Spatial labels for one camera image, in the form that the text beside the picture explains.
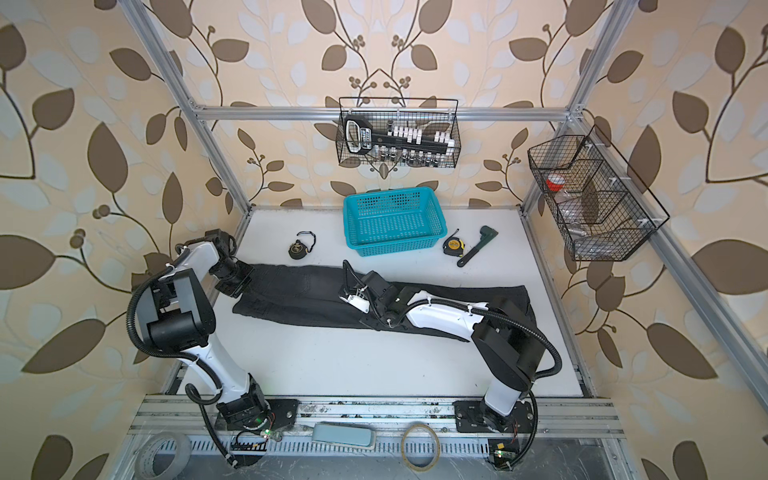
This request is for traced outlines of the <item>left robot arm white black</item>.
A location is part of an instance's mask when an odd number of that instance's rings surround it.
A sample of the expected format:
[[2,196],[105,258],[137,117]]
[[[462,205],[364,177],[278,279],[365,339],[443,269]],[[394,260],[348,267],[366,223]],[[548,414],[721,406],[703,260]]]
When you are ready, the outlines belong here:
[[236,298],[249,284],[250,265],[235,256],[237,243],[220,229],[176,246],[176,255],[150,253],[146,273],[133,279],[126,328],[136,348],[156,358],[176,359],[197,373],[212,391],[204,397],[187,384],[187,397],[201,409],[215,407],[230,431],[274,436],[293,426],[296,399],[266,399],[253,376],[242,369],[215,334],[216,315],[202,286]]

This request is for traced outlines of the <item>teal plastic basket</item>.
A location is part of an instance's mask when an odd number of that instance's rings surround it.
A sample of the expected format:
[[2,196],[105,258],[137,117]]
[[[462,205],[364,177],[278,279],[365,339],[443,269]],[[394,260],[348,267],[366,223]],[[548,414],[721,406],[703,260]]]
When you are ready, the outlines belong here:
[[442,208],[428,187],[350,195],[343,225],[347,246],[362,257],[428,249],[447,235]]

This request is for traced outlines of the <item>dark grey trousers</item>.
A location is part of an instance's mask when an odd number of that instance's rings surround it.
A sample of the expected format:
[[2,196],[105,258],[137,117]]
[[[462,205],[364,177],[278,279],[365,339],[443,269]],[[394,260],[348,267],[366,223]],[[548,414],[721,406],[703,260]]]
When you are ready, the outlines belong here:
[[[250,278],[233,307],[235,314],[291,326],[376,331],[386,328],[373,316],[339,298],[344,284],[340,267],[255,264]],[[396,282],[394,286],[414,292],[425,290],[455,301],[506,299],[520,309],[527,320],[536,321],[524,286],[452,288],[408,282]]]

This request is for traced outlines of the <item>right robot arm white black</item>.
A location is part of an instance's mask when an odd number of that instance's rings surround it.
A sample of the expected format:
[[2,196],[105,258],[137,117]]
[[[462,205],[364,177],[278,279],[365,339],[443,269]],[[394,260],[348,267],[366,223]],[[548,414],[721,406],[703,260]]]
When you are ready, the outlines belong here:
[[374,329],[434,330],[472,343],[493,376],[477,405],[456,409],[460,427],[507,433],[537,415],[523,400],[534,399],[533,384],[562,369],[562,357],[536,321],[510,298],[471,302],[435,295],[411,286],[398,287],[377,272],[360,276],[343,263],[339,298],[361,311]]

